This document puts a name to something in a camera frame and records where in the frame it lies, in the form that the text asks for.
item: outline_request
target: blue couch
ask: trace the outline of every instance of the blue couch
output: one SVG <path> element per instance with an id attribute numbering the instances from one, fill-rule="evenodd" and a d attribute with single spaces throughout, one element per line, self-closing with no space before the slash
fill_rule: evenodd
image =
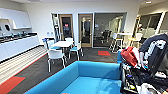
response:
<path id="1" fill-rule="evenodd" d="M 120 64 L 76 61 L 25 94 L 120 94 Z"/>

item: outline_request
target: countertop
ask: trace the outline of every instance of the countertop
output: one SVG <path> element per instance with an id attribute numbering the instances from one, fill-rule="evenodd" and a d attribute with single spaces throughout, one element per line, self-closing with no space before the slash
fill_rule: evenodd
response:
<path id="1" fill-rule="evenodd" d="M 12 36 L 5 36 L 5 38 L 0 37 L 0 43 L 14 41 L 14 40 L 23 39 L 23 38 L 27 38 L 27 37 L 31 37 L 31 36 L 36 36 L 36 35 L 37 35 L 37 33 L 28 33 L 27 35 L 21 34 L 21 36 L 14 35 L 14 37 L 12 37 Z"/>

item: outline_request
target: white kitchen cabinet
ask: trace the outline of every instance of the white kitchen cabinet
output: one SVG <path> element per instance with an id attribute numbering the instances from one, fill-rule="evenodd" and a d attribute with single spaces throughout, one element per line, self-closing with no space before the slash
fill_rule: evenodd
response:
<path id="1" fill-rule="evenodd" d="M 15 43 L 15 41 L 9 41 L 4 43 L 5 48 L 9 54 L 9 57 L 15 56 L 19 53 L 19 49 Z"/>
<path id="2" fill-rule="evenodd" d="M 19 50 L 18 53 L 22 53 L 27 50 L 27 45 L 26 45 L 25 40 L 26 40 L 26 38 L 15 40 L 15 43 L 16 43 L 18 50 Z"/>
<path id="3" fill-rule="evenodd" d="M 39 41 L 38 41 L 37 35 L 36 36 L 32 36 L 32 41 L 33 41 L 33 44 L 32 44 L 33 47 L 39 45 Z"/>
<path id="4" fill-rule="evenodd" d="M 9 57 L 9 54 L 4 46 L 4 43 L 0 43 L 0 61 Z"/>
<path id="5" fill-rule="evenodd" d="M 31 28 L 29 16 L 27 12 L 20 12 L 24 28 Z"/>
<path id="6" fill-rule="evenodd" d="M 31 28 L 29 16 L 27 12 L 10 10 L 12 20 L 9 20 L 12 29 Z"/>
<path id="7" fill-rule="evenodd" d="M 23 22 L 21 19 L 21 11 L 11 10 L 12 20 L 10 20 L 10 24 L 12 29 L 21 29 L 24 28 Z"/>
<path id="8" fill-rule="evenodd" d="M 33 44 L 32 37 L 27 37 L 25 42 L 26 42 L 27 50 L 31 49 L 32 48 L 32 44 Z"/>
<path id="9" fill-rule="evenodd" d="M 13 57 L 39 45 L 37 35 L 0 43 L 0 61 Z"/>
<path id="10" fill-rule="evenodd" d="M 9 9 L 0 8 L 0 19 L 11 19 L 11 13 Z"/>

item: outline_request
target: backpack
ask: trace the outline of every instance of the backpack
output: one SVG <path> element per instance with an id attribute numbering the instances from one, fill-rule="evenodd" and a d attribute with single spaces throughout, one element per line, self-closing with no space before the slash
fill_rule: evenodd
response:
<path id="1" fill-rule="evenodd" d="M 134 47 L 129 46 L 127 49 L 123 49 L 121 51 L 121 56 L 125 59 L 128 65 L 136 67 L 138 61 L 134 52 L 132 51 L 133 48 Z"/>

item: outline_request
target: white table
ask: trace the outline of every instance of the white table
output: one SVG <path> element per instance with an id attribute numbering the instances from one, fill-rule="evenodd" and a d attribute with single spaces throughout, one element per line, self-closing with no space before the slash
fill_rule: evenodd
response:
<path id="1" fill-rule="evenodd" d="M 132 36 L 133 33 L 117 33 L 117 34 L 122 36 L 123 43 L 125 43 L 125 46 L 128 46 L 129 45 L 129 40 L 127 40 L 128 37 L 125 37 L 125 36 Z"/>
<path id="2" fill-rule="evenodd" d="M 69 47 L 72 44 L 73 44 L 73 42 L 69 42 L 69 41 L 58 41 L 51 46 L 53 46 L 53 47 Z"/>
<path id="3" fill-rule="evenodd" d="M 133 35 L 133 33 L 117 33 L 118 35 Z"/>

